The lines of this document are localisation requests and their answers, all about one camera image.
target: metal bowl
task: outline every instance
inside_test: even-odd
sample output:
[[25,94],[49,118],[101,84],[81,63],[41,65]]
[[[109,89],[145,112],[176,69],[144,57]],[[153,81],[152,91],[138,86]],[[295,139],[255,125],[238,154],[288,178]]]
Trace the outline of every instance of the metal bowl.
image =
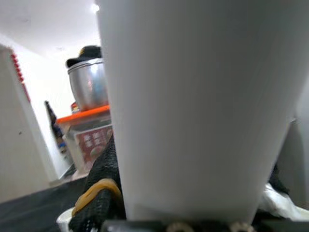
[[81,111],[108,104],[103,59],[77,63],[68,70],[73,95]]

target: orange lid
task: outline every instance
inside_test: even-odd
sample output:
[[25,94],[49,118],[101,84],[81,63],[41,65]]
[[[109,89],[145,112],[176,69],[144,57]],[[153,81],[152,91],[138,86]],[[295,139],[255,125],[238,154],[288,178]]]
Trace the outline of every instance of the orange lid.
[[87,111],[83,111],[80,113],[76,113],[67,117],[62,117],[57,119],[56,123],[64,123],[64,122],[69,122],[69,121],[73,121],[75,119],[81,119],[84,117],[88,117],[88,116],[92,116],[92,115],[96,115],[99,113],[105,113],[108,112],[110,110],[110,106],[109,105],[105,105],[99,108],[95,108],[92,110],[87,110]]

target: white ceiling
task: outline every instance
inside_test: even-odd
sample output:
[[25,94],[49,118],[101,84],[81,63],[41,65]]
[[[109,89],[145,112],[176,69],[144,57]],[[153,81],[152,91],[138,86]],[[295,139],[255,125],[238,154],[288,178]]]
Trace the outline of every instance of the white ceiling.
[[0,0],[0,33],[64,62],[85,45],[99,44],[94,0]]

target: white cloth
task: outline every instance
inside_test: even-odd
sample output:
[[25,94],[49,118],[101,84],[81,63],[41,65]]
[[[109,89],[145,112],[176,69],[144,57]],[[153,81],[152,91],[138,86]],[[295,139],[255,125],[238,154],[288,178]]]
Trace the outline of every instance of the white cloth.
[[277,192],[269,183],[265,185],[258,208],[274,216],[289,218],[292,221],[309,221],[308,210],[294,205],[287,194]]

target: black mesh fabric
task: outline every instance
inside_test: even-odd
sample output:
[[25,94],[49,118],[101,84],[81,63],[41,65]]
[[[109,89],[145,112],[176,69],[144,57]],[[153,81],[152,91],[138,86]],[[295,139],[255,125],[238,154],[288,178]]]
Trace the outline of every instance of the black mesh fabric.
[[[85,193],[93,184],[104,178],[113,179],[121,191],[120,176],[116,157],[113,136],[110,138],[103,153],[97,158],[86,180]],[[122,206],[116,204],[112,192],[104,189],[82,210],[77,212],[69,223],[69,228],[74,232],[90,232],[92,228],[100,230],[106,219],[125,219]]]

